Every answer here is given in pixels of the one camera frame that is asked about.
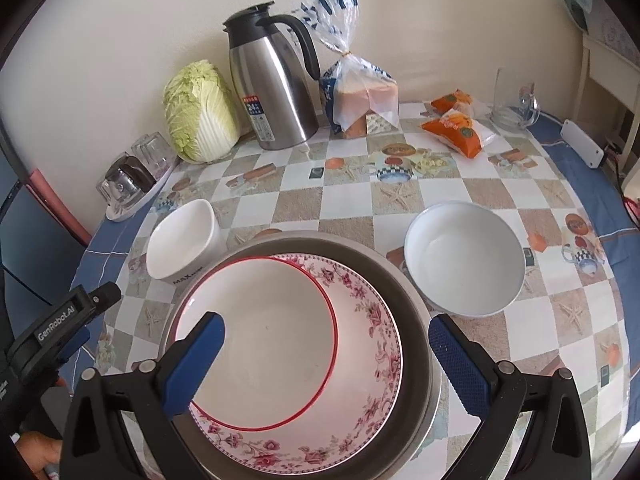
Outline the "person's hand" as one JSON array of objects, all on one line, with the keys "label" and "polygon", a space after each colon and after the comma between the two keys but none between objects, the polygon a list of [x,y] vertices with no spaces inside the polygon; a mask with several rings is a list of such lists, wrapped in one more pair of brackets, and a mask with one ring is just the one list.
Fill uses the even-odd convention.
[{"label": "person's hand", "polygon": [[25,432],[15,442],[23,460],[40,480],[48,478],[44,468],[60,462],[62,444],[62,440],[52,439],[38,431]]}]

